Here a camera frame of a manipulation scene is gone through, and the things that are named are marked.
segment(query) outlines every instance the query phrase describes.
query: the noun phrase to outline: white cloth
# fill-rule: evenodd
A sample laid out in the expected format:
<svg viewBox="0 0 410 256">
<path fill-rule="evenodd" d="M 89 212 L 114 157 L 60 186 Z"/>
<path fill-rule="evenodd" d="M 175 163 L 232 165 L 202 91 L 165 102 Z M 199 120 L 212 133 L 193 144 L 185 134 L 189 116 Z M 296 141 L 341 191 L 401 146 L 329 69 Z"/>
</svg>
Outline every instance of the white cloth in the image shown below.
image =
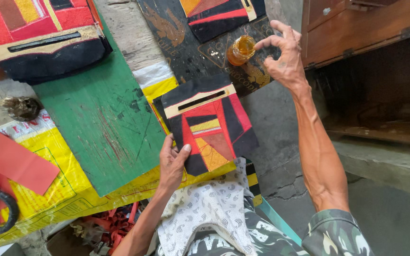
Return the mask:
<svg viewBox="0 0 410 256">
<path fill-rule="evenodd" d="M 234 171 L 174 192 L 158 224 L 165 256 L 184 255 L 196 232 L 209 227 L 245 255 L 257 255 L 243 206 L 244 195 L 254 197 L 246 177 L 246 159 L 237 158 L 234 163 Z"/>
</svg>

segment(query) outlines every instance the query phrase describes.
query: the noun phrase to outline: black handle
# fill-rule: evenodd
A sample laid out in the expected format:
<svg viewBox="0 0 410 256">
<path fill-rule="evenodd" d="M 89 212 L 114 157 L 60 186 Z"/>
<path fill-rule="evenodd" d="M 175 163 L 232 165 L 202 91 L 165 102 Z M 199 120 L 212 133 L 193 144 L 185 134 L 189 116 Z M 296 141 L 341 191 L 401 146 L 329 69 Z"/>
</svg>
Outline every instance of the black handle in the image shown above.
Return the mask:
<svg viewBox="0 0 410 256">
<path fill-rule="evenodd" d="M 0 234 L 7 232 L 17 222 L 20 210 L 18 209 L 17 201 L 9 194 L 0 190 L 0 199 L 9 208 L 9 218 L 4 226 L 0 226 Z"/>
</svg>

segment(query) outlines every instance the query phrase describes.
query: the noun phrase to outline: fabric scrap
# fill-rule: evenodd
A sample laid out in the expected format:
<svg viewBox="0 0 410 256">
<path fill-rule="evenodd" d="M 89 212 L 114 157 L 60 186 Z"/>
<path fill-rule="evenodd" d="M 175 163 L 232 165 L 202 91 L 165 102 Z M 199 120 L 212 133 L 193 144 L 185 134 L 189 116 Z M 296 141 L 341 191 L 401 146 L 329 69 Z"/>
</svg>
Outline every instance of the fabric scrap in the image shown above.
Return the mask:
<svg viewBox="0 0 410 256">
<path fill-rule="evenodd" d="M 0 133 L 0 174 L 43 195 L 60 169 Z"/>
</svg>

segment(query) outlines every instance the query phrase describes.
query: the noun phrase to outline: forearm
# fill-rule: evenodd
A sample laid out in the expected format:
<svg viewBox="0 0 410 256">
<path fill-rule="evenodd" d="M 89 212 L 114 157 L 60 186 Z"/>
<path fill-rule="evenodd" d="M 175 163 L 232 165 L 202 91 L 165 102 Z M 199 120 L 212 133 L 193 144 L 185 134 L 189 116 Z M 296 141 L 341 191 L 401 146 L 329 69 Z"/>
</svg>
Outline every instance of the forearm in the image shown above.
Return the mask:
<svg viewBox="0 0 410 256">
<path fill-rule="evenodd" d="M 113 256 L 143 256 L 148 251 L 156 224 L 162 216 L 171 189 L 158 188 L 148 206 L 140 215 L 137 223 L 118 245 Z"/>
<path fill-rule="evenodd" d="M 301 82 L 293 88 L 303 177 L 316 211 L 349 211 L 345 171 L 318 116 L 311 87 Z"/>
</svg>

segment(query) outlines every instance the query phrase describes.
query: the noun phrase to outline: hand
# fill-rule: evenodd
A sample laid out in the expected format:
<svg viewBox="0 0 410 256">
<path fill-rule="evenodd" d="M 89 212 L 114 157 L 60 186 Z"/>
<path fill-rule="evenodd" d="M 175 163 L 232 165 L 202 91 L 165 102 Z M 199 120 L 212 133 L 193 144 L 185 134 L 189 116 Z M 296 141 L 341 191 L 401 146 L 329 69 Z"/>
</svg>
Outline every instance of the hand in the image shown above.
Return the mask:
<svg viewBox="0 0 410 256">
<path fill-rule="evenodd" d="M 303 88 L 305 84 L 308 84 L 300 57 L 300 46 L 298 45 L 302 35 L 293 30 L 291 26 L 287 26 L 278 20 L 272 20 L 270 26 L 281 32 L 283 37 L 269 36 L 259 41 L 254 49 L 260 50 L 270 45 L 281 49 L 281 57 L 277 61 L 273 60 L 272 56 L 268 56 L 264 61 L 264 65 L 272 78 L 290 91 L 296 92 L 299 87 Z"/>
<path fill-rule="evenodd" d="M 183 177 L 185 161 L 191 153 L 191 145 L 186 144 L 178 153 L 178 148 L 172 148 L 174 143 L 173 134 L 165 137 L 164 145 L 159 154 L 159 163 L 161 166 L 161 174 L 159 178 L 159 188 L 176 190 Z"/>
</svg>

